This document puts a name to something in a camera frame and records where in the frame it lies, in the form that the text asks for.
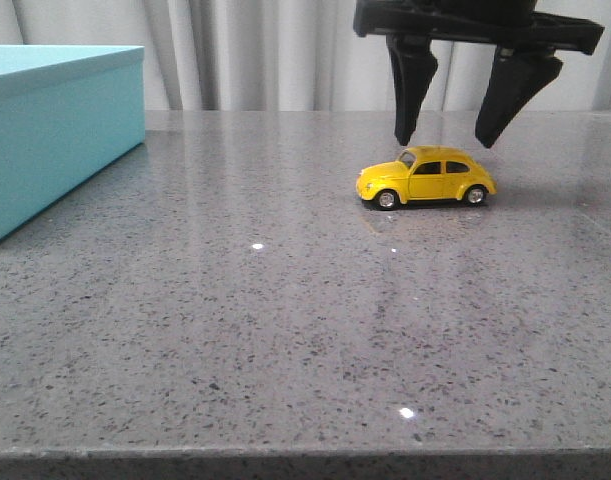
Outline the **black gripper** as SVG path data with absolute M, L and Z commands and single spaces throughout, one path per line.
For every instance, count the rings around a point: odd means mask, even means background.
M 430 40 L 496 44 L 475 136 L 490 148 L 563 66 L 552 50 L 594 53 L 604 27 L 536 10 L 534 1 L 359 1 L 353 29 L 388 35 L 396 101 L 394 135 L 409 143 L 438 62 Z M 545 49 L 516 49 L 543 47 Z

